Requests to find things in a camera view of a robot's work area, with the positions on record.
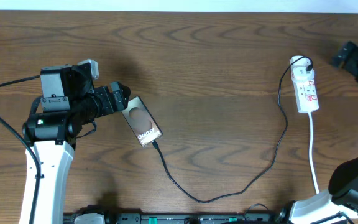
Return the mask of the Galaxy S25 Ultra smartphone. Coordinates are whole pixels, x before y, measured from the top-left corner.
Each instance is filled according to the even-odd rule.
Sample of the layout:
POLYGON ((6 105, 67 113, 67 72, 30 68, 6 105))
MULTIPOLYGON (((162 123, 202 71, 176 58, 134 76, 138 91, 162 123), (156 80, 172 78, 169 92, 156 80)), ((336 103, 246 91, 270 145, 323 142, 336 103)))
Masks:
POLYGON ((162 130, 139 96, 131 99, 127 108, 121 113, 142 147, 163 135, 162 130))

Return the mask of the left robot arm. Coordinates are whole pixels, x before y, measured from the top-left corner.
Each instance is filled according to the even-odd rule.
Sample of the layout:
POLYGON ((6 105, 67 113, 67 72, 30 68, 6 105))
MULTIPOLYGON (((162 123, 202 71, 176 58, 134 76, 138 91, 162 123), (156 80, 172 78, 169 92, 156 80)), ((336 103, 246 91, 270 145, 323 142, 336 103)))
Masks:
POLYGON ((23 125, 27 176, 20 223, 62 223, 67 177, 82 127, 127 108, 131 91, 119 82, 96 88, 98 64, 42 68, 42 96, 23 125))

